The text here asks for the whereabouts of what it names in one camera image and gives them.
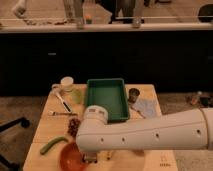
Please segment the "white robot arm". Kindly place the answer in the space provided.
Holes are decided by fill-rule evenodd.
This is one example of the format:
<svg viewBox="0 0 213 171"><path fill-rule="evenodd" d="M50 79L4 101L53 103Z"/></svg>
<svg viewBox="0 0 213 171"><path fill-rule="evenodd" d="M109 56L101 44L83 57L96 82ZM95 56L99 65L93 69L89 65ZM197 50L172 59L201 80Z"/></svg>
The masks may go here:
<svg viewBox="0 0 213 171"><path fill-rule="evenodd" d="M92 105L84 111L76 144L86 161L111 150L213 150L213 108L109 124L108 111Z"/></svg>

